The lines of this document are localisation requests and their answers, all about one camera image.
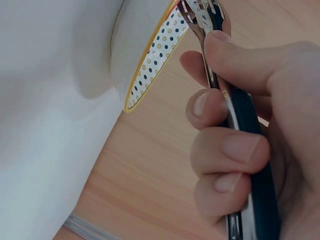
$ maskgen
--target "light wood surface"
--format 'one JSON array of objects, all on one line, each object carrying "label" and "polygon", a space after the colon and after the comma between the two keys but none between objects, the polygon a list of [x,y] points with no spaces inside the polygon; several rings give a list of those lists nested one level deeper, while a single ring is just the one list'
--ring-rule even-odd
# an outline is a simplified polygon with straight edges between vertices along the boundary
[{"label": "light wood surface", "polygon": [[[320,44],[317,0],[221,0],[243,47]],[[179,56],[199,49],[189,31],[141,105],[122,114],[87,181],[75,214],[123,240],[220,240],[198,217],[189,151],[197,134],[184,111],[200,89]],[[64,228],[55,240],[78,240]]]}]

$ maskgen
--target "gold rim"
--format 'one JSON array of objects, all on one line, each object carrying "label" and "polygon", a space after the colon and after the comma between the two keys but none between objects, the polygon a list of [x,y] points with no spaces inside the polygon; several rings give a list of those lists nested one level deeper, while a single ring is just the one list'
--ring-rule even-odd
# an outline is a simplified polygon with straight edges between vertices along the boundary
[{"label": "gold rim", "polygon": [[140,102],[145,96],[146,96],[146,93],[149,91],[150,87],[152,86],[152,84],[156,81],[156,79],[158,78],[158,75],[160,74],[161,70],[164,68],[164,66],[166,65],[166,63],[168,62],[169,58],[172,56],[172,53],[175,51],[176,47],[172,50],[172,52],[170,53],[170,56],[166,59],[165,63],[163,64],[163,66],[161,67],[161,69],[159,70],[158,74],[156,75],[156,77],[154,78],[154,80],[150,83],[149,87],[144,91],[144,93],[142,94],[142,96],[140,97],[140,99],[138,100],[138,102],[133,105],[132,107],[128,107],[128,104],[129,104],[129,100],[130,100],[130,94],[131,94],[131,91],[132,91],[132,88],[134,87],[135,85],[135,82],[136,82],[136,79],[138,77],[138,74],[139,74],[139,70],[140,70],[140,67],[141,65],[143,64],[147,54],[148,54],[148,51],[157,35],[157,33],[159,32],[159,29],[161,28],[162,24],[166,21],[166,19],[168,18],[168,16],[170,15],[170,13],[175,9],[175,7],[178,5],[180,0],[171,0],[171,3],[169,4],[169,6],[166,8],[164,14],[162,15],[161,19],[159,20],[152,36],[150,37],[144,51],[143,51],[143,54],[140,58],[140,61],[139,61],[139,64],[135,70],[135,73],[134,73],[134,76],[131,80],[131,83],[130,83],[130,87],[128,89],[128,92],[126,94],[126,99],[125,99],[125,105],[124,105],[124,112],[125,113],[131,113],[139,104],[138,102]]}]

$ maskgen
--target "white cloth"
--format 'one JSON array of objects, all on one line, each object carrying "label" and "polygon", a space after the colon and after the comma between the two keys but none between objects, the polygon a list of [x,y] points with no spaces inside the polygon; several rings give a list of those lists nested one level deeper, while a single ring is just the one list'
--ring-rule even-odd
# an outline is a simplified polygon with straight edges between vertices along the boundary
[{"label": "white cloth", "polygon": [[0,239],[51,240],[122,111],[120,0],[0,1]]}]

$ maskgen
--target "utensil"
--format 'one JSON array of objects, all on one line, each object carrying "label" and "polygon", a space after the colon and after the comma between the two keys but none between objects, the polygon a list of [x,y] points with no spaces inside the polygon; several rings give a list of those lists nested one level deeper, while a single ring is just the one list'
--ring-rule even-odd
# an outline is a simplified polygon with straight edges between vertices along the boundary
[{"label": "utensil", "polygon": [[[225,14],[216,0],[181,0],[178,8],[199,39],[204,55],[206,35],[223,31]],[[263,134],[251,96],[215,74],[203,57],[208,85],[220,89],[227,106],[228,117],[222,124],[239,131]],[[229,240],[278,240],[280,217],[270,164],[251,176],[251,193],[242,211],[226,216]]]}]

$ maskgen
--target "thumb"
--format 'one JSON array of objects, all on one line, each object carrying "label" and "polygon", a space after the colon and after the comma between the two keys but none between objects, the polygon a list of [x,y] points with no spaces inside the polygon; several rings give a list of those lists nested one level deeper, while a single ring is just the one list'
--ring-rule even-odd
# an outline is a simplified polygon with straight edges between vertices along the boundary
[{"label": "thumb", "polygon": [[[298,46],[310,47],[310,44]],[[204,55],[211,70],[232,85],[255,95],[272,94],[276,87],[273,74],[296,50],[297,44],[242,48],[233,44],[227,34],[217,30],[209,33],[204,42]]]}]

